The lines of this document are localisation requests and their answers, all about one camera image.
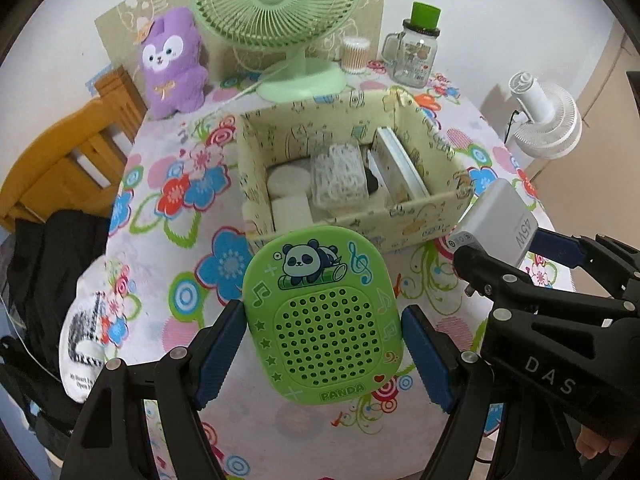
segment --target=power adapter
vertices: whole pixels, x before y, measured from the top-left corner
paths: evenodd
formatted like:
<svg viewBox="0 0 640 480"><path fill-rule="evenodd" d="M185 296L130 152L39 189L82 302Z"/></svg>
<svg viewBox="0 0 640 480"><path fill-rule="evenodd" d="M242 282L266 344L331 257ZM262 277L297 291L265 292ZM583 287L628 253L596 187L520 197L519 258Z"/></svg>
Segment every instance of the power adapter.
<svg viewBox="0 0 640 480"><path fill-rule="evenodd" d="M519 267L537 230L538 221L518 192L509 181L499 178L489 184L460 220L447 244L452 252L472 246Z"/></svg>

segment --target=glass mug with handle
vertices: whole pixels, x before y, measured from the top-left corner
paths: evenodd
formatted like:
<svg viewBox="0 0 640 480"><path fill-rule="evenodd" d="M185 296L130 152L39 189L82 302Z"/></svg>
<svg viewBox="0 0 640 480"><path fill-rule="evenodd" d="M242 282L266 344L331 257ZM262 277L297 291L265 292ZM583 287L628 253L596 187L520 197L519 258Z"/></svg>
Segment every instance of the glass mug with handle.
<svg viewBox="0 0 640 480"><path fill-rule="evenodd" d="M381 57L394 81L413 88L427 86L438 51L439 19L440 9L414 2L411 19L402 22L402 32L386 37Z"/></svg>

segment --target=wooden chair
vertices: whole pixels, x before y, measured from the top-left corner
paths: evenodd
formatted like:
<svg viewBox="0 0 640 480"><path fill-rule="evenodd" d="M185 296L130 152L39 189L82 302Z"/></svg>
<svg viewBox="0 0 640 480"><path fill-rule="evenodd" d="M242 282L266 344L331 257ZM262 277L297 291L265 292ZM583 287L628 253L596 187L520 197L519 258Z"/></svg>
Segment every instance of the wooden chair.
<svg viewBox="0 0 640 480"><path fill-rule="evenodd" d="M106 129L114 125L133 142L146 105L123 68L100 78L95 88L99 98L47 129L14 164L0 190L0 226L12 232L18 218L44 222L60 209L111 215L126 157ZM108 187L89 176L74 150L109 181Z"/></svg>

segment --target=table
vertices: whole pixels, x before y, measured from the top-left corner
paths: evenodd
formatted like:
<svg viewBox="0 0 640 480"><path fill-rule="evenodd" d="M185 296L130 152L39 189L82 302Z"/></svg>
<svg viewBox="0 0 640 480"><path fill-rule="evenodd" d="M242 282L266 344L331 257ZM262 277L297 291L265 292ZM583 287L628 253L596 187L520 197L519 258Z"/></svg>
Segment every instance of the table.
<svg viewBox="0 0 640 480"><path fill-rule="evenodd" d="M197 112L141 127L106 250L108 358L128 364L157 360L186 346L230 300L240 299L251 256L234 124L239 113L270 104L249 93L225 105L224 112L219 108L256 78L253 73L229 78ZM348 83L355 96L392 84L377 61L364 74L349 76ZM413 93L465 161L476 196L496 178L506 178L540 225L552 228L524 172L444 75L434 74L426 89ZM460 350L477 349L491 303L477 294L466 297L451 259L443 240L385 255L399 308L419 304ZM569 270L544 258L529 254L522 268L538 285L573 290ZM160 475L174 478L154 402L146 402L146 414ZM495 430L499 415L500 408L492 407L487 433ZM425 467L447 420L430 402L408 352L397 376L375 392L328 406L299 406L270 387L249 335L220 396L200 416L215 455L235 480L402 478Z"/></svg>

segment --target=small portable fan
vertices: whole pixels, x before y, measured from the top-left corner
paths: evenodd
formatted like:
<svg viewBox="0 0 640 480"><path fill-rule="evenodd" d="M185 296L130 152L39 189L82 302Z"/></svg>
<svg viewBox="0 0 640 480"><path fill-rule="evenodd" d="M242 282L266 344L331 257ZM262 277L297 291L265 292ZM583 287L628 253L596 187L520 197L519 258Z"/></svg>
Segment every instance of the small portable fan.
<svg viewBox="0 0 640 480"><path fill-rule="evenodd" d="M524 153L533 158L555 159L578 145L582 118L567 90L554 83L540 83L529 72L518 72L509 86L529 119L514 133Z"/></svg>
<svg viewBox="0 0 640 480"><path fill-rule="evenodd" d="M353 399L398 371L396 297L382 256L363 236L318 226L279 237L251 260L242 291L258 359L287 399Z"/></svg>
<svg viewBox="0 0 640 480"><path fill-rule="evenodd" d="M286 60L261 76L258 95L272 102L340 93L344 74L335 63L305 57L305 47L339 28L359 0L192 0L200 22L239 48L275 52Z"/></svg>

